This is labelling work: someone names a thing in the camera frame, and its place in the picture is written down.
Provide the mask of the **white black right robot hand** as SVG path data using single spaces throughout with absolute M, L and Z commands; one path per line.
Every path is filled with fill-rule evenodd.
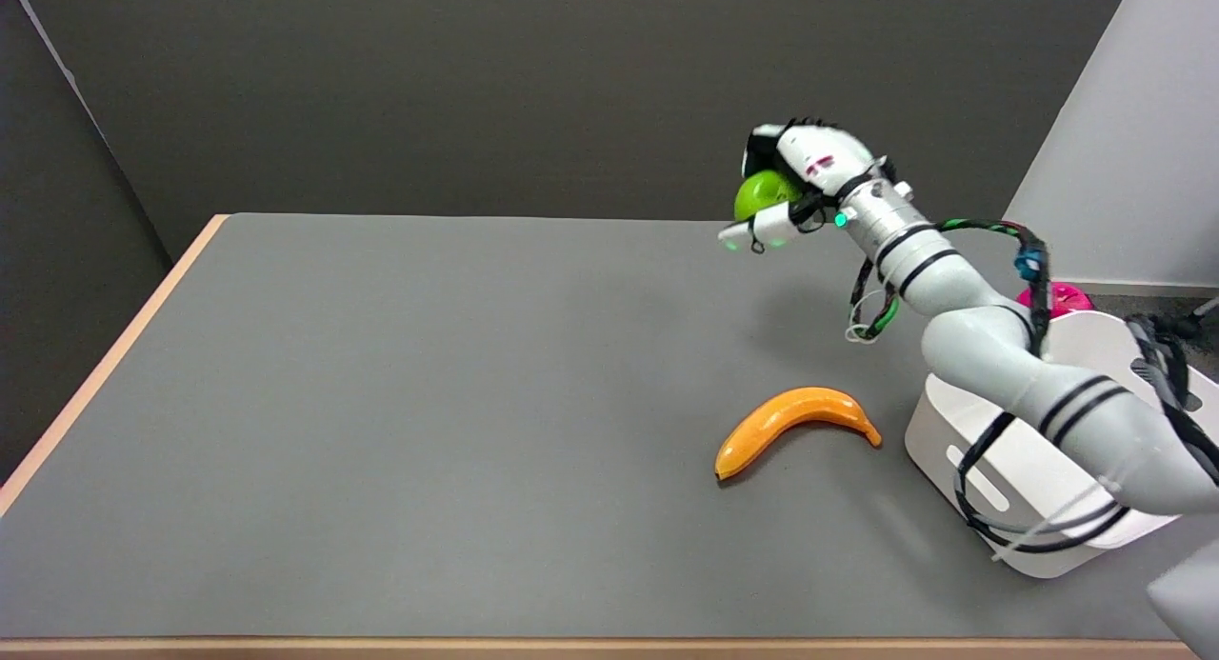
M 813 118 L 750 131 L 741 174 L 734 222 L 717 235 L 728 250 L 766 253 L 828 221 L 844 226 L 848 217 L 840 209 L 872 181 L 911 195 L 911 185 L 898 179 L 887 157 L 872 155 L 847 131 Z

